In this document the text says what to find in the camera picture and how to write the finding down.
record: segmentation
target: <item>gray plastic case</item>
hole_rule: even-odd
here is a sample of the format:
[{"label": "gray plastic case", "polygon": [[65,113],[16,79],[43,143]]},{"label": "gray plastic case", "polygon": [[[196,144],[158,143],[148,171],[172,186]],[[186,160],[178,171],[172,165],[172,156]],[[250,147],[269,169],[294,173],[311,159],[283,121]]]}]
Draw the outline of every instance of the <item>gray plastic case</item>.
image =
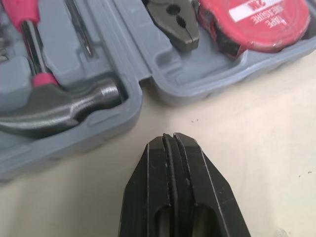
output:
[{"label": "gray plastic case", "polygon": [[[63,0],[40,0],[43,54],[59,83],[67,90],[76,90],[114,77],[124,87],[127,99],[116,108],[92,113],[76,128],[45,139],[0,132],[0,182],[85,152],[131,129],[141,110],[141,80],[150,79],[161,100],[180,106],[310,54],[316,49],[316,4],[306,1],[312,21],[300,42],[276,54],[246,51],[232,61],[218,52],[203,29],[198,49],[177,51],[153,24],[141,0],[76,0],[98,54],[97,59],[87,60]],[[10,42],[6,47],[9,61],[0,64],[0,111],[8,111],[27,103],[32,75],[23,39],[2,8],[0,22]]]}]

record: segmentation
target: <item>tool kit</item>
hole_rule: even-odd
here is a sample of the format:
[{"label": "tool kit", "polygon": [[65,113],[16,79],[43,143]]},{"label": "tool kit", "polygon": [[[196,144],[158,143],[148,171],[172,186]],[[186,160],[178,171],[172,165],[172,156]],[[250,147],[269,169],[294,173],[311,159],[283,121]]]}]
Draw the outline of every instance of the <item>tool kit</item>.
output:
[{"label": "tool kit", "polygon": [[313,0],[1,0],[0,182],[315,49]]}]

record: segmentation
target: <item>hammer head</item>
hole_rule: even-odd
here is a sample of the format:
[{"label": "hammer head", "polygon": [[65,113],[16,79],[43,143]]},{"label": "hammer head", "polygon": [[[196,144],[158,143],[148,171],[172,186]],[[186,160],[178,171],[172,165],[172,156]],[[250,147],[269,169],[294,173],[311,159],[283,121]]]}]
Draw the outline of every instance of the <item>hammer head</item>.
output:
[{"label": "hammer head", "polygon": [[96,110],[110,109],[121,102],[121,94],[112,79],[99,81],[76,94],[47,84],[35,88],[23,108],[0,113],[0,130],[45,138],[76,127]]}]

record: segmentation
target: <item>metal shaft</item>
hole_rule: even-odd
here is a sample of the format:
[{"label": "metal shaft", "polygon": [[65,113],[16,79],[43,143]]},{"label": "metal shaft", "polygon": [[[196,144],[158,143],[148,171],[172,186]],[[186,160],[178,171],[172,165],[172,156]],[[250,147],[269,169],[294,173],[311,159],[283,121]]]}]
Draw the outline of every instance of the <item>metal shaft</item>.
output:
[{"label": "metal shaft", "polygon": [[37,26],[32,21],[25,21],[21,26],[26,50],[28,52],[33,75],[50,73],[42,55],[43,43]]},{"label": "metal shaft", "polygon": [[93,58],[95,56],[95,51],[92,40],[74,0],[65,0],[65,3],[70,13],[72,23],[78,35],[81,46],[84,48],[85,54],[88,58]]}]

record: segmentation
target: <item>claw hammer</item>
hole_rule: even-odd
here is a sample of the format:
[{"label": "claw hammer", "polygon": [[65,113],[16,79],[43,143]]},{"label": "claw hammer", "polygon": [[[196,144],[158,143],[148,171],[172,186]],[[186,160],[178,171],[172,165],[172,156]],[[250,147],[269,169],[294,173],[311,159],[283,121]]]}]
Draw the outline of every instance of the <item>claw hammer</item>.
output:
[{"label": "claw hammer", "polygon": [[112,78],[77,94],[62,90],[42,56],[43,44],[37,29],[40,22],[38,0],[2,0],[2,3],[13,25],[23,35],[35,89],[25,107],[0,113],[0,130],[44,138],[77,126],[95,110],[113,108],[122,102]]}]

